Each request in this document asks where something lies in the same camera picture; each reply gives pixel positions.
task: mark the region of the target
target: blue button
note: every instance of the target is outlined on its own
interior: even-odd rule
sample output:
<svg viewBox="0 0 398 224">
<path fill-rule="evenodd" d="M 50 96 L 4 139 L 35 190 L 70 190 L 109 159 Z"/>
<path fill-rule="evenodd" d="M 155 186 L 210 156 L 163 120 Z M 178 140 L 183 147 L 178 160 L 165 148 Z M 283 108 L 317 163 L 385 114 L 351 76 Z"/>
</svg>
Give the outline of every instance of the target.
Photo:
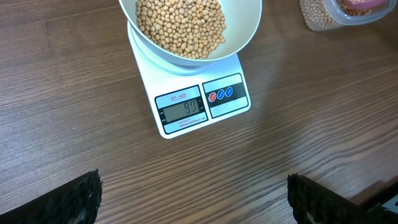
<svg viewBox="0 0 398 224">
<path fill-rule="evenodd" d="M 225 96 L 224 90 L 220 90 L 220 91 L 217 93 L 217 99 L 219 99 L 219 100 L 222 100 L 222 99 L 224 98 L 224 96 Z"/>
<path fill-rule="evenodd" d="M 232 96 L 232 87 L 228 87 L 227 89 L 226 89 L 226 91 L 225 91 L 225 96 L 226 97 L 230 97 L 230 96 Z"/>
</svg>

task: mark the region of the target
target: scale label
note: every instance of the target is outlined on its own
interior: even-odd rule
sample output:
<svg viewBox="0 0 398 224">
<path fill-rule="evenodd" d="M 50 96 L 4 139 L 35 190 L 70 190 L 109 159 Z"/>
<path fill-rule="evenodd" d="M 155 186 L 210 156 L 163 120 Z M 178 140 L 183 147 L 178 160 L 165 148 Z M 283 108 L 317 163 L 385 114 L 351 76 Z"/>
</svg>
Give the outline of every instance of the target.
<svg viewBox="0 0 398 224">
<path fill-rule="evenodd" d="M 202 123 L 204 121 L 207 121 L 206 112 L 191 116 L 189 118 L 181 119 L 181 120 L 173 122 L 171 124 L 167 124 L 164 126 L 164 131 L 167 134 L 170 134 L 170 133 L 179 131 L 181 129 L 193 126 L 195 124 Z"/>
<path fill-rule="evenodd" d="M 158 96 L 155 99 L 155 101 L 157 109 L 161 109 L 199 96 L 200 96 L 199 86 L 193 86 L 183 90 L 176 91 L 174 93 Z"/>
</svg>

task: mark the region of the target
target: red button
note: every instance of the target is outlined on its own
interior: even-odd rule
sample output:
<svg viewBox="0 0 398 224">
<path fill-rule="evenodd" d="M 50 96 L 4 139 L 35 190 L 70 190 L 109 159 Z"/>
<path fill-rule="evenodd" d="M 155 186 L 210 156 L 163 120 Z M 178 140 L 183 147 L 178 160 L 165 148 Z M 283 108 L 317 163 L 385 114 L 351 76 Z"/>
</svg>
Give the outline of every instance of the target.
<svg viewBox="0 0 398 224">
<path fill-rule="evenodd" d="M 214 102 L 216 100 L 216 98 L 217 98 L 217 94 L 215 92 L 210 93 L 209 102 L 210 103 Z"/>
</svg>

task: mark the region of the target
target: black object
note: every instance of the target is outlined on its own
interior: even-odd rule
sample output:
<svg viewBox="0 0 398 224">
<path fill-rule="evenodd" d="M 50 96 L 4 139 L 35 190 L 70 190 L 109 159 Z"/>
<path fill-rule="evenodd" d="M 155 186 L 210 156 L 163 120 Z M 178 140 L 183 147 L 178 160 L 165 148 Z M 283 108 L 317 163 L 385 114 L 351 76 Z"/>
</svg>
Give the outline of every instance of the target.
<svg viewBox="0 0 398 224">
<path fill-rule="evenodd" d="M 398 195 L 398 183 L 375 195 L 362 206 L 297 174 L 288 176 L 287 188 L 293 216 L 298 224 L 395 224 L 398 213 L 383 205 Z"/>
<path fill-rule="evenodd" d="M 102 181 L 98 170 L 95 170 L 0 215 L 0 223 L 92 224 L 97 217 L 101 196 Z"/>
</svg>

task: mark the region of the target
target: wood grain surface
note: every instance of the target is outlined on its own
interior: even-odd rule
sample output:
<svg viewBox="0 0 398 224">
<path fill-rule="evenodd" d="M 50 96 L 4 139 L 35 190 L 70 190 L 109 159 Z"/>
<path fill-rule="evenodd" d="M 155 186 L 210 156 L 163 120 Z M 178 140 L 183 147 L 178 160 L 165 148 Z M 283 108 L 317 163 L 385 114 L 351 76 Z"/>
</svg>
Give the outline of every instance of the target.
<svg viewBox="0 0 398 224">
<path fill-rule="evenodd" d="M 166 140 L 116 0 L 0 1 L 0 213 L 99 169 L 97 223 L 295 223 L 288 174 L 355 203 L 398 175 L 398 10 L 314 33 L 266 0 L 239 57 L 251 110 Z"/>
</svg>

